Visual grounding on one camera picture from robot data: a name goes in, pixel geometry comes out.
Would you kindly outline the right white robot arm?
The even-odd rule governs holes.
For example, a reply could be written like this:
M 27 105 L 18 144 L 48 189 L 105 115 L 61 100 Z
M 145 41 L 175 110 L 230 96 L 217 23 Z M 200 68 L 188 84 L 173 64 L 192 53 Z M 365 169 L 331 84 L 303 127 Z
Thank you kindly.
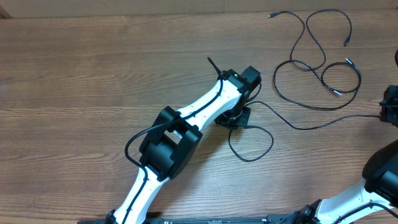
M 353 223 L 381 210 L 397 213 L 397 141 L 375 152 L 365 164 L 362 179 L 342 193 L 306 205 L 293 223 Z

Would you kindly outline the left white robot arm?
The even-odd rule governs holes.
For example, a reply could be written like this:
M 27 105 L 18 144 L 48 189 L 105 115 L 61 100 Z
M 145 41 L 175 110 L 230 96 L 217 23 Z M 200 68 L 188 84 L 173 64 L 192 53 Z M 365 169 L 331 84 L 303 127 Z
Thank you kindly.
M 211 123 L 229 130 L 247 125 L 251 110 L 245 103 L 260 83 L 261 74 L 252 66 L 241 74 L 219 71 L 214 87 L 194 103 L 179 110 L 165 107 L 150 128 L 133 136 L 144 136 L 135 162 L 139 172 L 125 201 L 108 213 L 105 223 L 143 223 L 160 188 L 192 158 L 203 129 Z

